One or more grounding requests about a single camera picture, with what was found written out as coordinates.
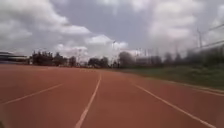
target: white lane line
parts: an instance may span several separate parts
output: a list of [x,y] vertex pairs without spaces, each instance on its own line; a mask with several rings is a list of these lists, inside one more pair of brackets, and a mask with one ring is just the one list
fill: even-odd
[[164,81],[164,82],[167,82],[167,83],[171,83],[171,84],[173,84],[172,86],[182,85],[182,86],[190,87],[191,89],[193,89],[195,91],[202,92],[202,93],[209,93],[209,94],[216,95],[216,96],[224,96],[224,91],[223,90],[206,88],[206,87],[201,87],[199,85],[190,85],[190,84],[179,83],[179,82],[169,81],[169,80],[161,80],[161,79],[156,79],[156,78],[149,78],[149,79],[160,80],[160,81]]
[[216,92],[211,92],[211,91],[206,91],[206,90],[201,90],[201,89],[194,89],[195,91],[202,92],[202,93],[208,93],[216,96],[224,96],[222,93],[216,93]]
[[144,88],[142,88],[142,87],[140,87],[140,86],[138,86],[138,85],[135,85],[135,84],[133,84],[133,83],[132,83],[132,85],[134,85],[135,87],[139,88],[140,90],[142,90],[142,91],[148,93],[149,95],[155,97],[156,99],[162,101],[163,103],[169,105],[170,107],[176,109],[177,111],[184,113],[185,115],[189,116],[190,118],[192,118],[192,119],[194,119],[194,120],[196,120],[196,121],[199,121],[200,123],[204,124],[205,126],[207,126],[207,127],[209,127],[209,128],[216,128],[216,126],[214,126],[214,125],[212,125],[212,124],[209,124],[208,122],[203,121],[203,120],[201,120],[200,118],[198,118],[198,117],[196,117],[196,116],[194,116],[194,115],[192,115],[192,114],[190,114],[190,113],[184,111],[183,109],[181,109],[181,108],[179,108],[179,107],[177,107],[177,106],[171,104],[170,102],[168,102],[168,101],[166,101],[166,100],[164,100],[164,99],[162,99],[162,98],[156,96],[155,94],[151,93],[150,91],[148,91],[148,90],[146,90],[146,89],[144,89]]
[[20,97],[20,98],[16,98],[14,100],[10,100],[10,101],[7,101],[5,103],[2,103],[0,105],[7,105],[7,104],[10,104],[10,103],[13,103],[13,102],[17,102],[17,101],[21,101],[21,100],[24,100],[26,98],[30,98],[32,96],[35,96],[35,95],[38,95],[38,94],[41,94],[41,93],[44,93],[44,92],[47,92],[47,91],[50,91],[50,90],[53,90],[53,89],[56,89],[60,86],[62,86],[63,84],[58,84],[56,86],[53,86],[53,87],[50,87],[50,88],[47,88],[47,89],[44,89],[44,90],[41,90],[41,91],[38,91],[38,92],[35,92],[35,93],[32,93],[32,94],[29,94],[29,95],[26,95],[26,96],[23,96],[23,97]]
[[88,111],[89,111],[89,109],[90,109],[90,107],[91,107],[91,105],[93,103],[93,100],[94,100],[94,98],[96,96],[96,93],[98,91],[98,88],[100,86],[101,79],[102,79],[102,76],[101,76],[101,74],[99,74],[99,80],[98,80],[96,88],[95,88],[95,90],[94,90],[94,92],[93,92],[93,94],[92,94],[92,96],[90,98],[90,101],[89,101],[88,105],[86,106],[86,108],[84,109],[82,115],[80,116],[79,121],[76,123],[74,128],[81,128],[82,127],[83,121],[86,118],[86,115],[87,115],[87,113],[88,113]]

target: track lane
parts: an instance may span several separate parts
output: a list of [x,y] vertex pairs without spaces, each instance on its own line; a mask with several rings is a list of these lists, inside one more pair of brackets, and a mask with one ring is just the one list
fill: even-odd
[[[95,89],[98,76],[92,70],[58,70],[69,78],[63,86],[1,106],[1,118],[7,128],[74,127]],[[53,70],[50,72],[48,75],[56,75]]]
[[82,114],[80,116],[80,119],[77,121],[77,123],[75,125],[75,128],[81,128],[82,127],[82,124],[83,124],[83,122],[84,122],[84,120],[85,120],[85,118],[86,118],[86,116],[87,116],[87,114],[89,112],[89,109],[90,109],[90,107],[91,107],[91,105],[92,105],[92,103],[93,103],[93,101],[94,101],[94,99],[96,97],[97,91],[98,91],[99,86],[101,84],[101,80],[102,80],[102,76],[99,73],[99,79],[98,79],[98,82],[96,84],[96,88],[95,88],[95,90],[94,90],[94,92],[93,92],[93,94],[92,94],[92,96],[91,96],[87,106],[85,107],[84,111],[82,112]]
[[153,94],[152,92],[150,92],[150,91],[148,91],[148,90],[146,90],[146,89],[144,89],[144,88],[142,88],[142,87],[140,87],[140,86],[138,86],[138,85],[135,85],[135,84],[133,84],[133,86],[135,86],[135,87],[137,87],[138,89],[140,89],[140,90],[142,90],[142,91],[148,93],[149,95],[151,95],[151,96],[153,96],[154,98],[160,100],[161,102],[163,102],[163,103],[165,103],[166,105],[172,107],[173,109],[175,109],[175,110],[177,110],[177,111],[179,111],[179,112],[185,114],[186,116],[189,116],[190,118],[192,118],[192,119],[194,119],[194,120],[196,120],[196,121],[202,123],[203,125],[205,125],[205,126],[207,126],[207,127],[209,127],[209,128],[216,128],[216,126],[214,126],[214,125],[212,125],[212,124],[209,124],[208,122],[206,122],[206,121],[204,121],[204,120],[201,120],[200,118],[198,118],[198,117],[192,115],[191,113],[188,113],[188,112],[186,112],[185,110],[183,110],[183,109],[181,109],[181,108],[179,108],[179,107],[173,105],[172,103],[170,103],[170,102],[168,102],[168,101],[166,101],[166,100],[164,100],[164,99],[158,97],[157,95]]
[[131,86],[123,74],[103,80],[82,128],[208,128]]
[[41,71],[43,68],[40,67],[27,70],[32,67],[14,65],[8,67],[11,67],[11,70],[0,68],[0,104],[64,83],[63,80],[66,80],[63,76],[65,73],[57,70]]
[[177,85],[156,79],[147,79],[132,74],[124,74],[144,89],[186,110],[200,119],[218,127],[224,127],[224,97],[204,93],[195,88]]

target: tree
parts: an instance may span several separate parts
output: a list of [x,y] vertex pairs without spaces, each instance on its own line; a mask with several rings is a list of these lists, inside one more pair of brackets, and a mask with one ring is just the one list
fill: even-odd
[[88,61],[88,65],[91,65],[93,67],[99,67],[100,66],[100,59],[90,58],[89,61]]
[[114,61],[111,65],[112,68],[119,68],[119,63],[117,61]]
[[150,57],[150,64],[153,67],[159,67],[162,65],[162,59],[160,56],[152,56]]
[[182,58],[179,53],[177,53],[174,61],[176,65],[182,64]]
[[133,56],[128,52],[121,52],[119,54],[119,62],[122,68],[132,67],[134,64]]
[[76,58],[74,56],[69,58],[69,66],[74,67],[76,65]]
[[170,65],[173,63],[173,59],[172,59],[172,55],[170,53],[166,53],[165,54],[165,60],[164,60],[164,63],[166,65]]
[[107,57],[103,57],[102,59],[100,59],[100,67],[102,68],[107,68],[108,67],[108,58]]
[[33,52],[31,58],[34,65],[41,65],[41,66],[51,66],[53,65],[53,56],[50,52]]
[[194,65],[202,63],[202,57],[199,53],[192,50],[187,51],[187,56],[184,58],[184,62],[187,65]]
[[57,52],[54,56],[54,64],[56,66],[59,66],[63,64],[63,61],[64,61],[63,56],[61,56],[60,53]]
[[203,65],[211,66],[224,62],[223,46],[210,48],[203,51]]

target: grass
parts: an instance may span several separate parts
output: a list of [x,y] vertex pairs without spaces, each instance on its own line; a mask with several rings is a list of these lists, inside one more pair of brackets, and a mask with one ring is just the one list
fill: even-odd
[[123,72],[140,74],[192,85],[224,90],[224,66],[219,67],[167,67],[147,69],[122,69]]

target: treeline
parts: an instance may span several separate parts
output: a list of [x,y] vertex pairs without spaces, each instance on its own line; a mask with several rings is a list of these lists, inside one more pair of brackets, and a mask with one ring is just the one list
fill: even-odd
[[107,57],[90,58],[87,62],[80,64],[76,57],[63,57],[59,52],[53,55],[50,52],[34,52],[29,59],[34,65],[40,66],[83,66],[92,68],[148,68],[167,66],[213,66],[224,64],[224,45],[219,47],[191,50],[185,56],[179,53],[166,53],[161,56],[133,57],[129,52],[121,52],[118,59],[109,63]]
[[117,68],[146,68],[146,67],[167,67],[167,66],[214,66],[224,64],[224,45],[201,49],[191,50],[187,55],[182,57],[179,53],[166,53],[163,57],[137,57],[134,58],[128,52],[121,52],[117,61]]
[[63,57],[57,52],[55,55],[51,52],[34,52],[29,61],[33,65],[39,66],[75,66],[76,58],[74,56],[70,58]]

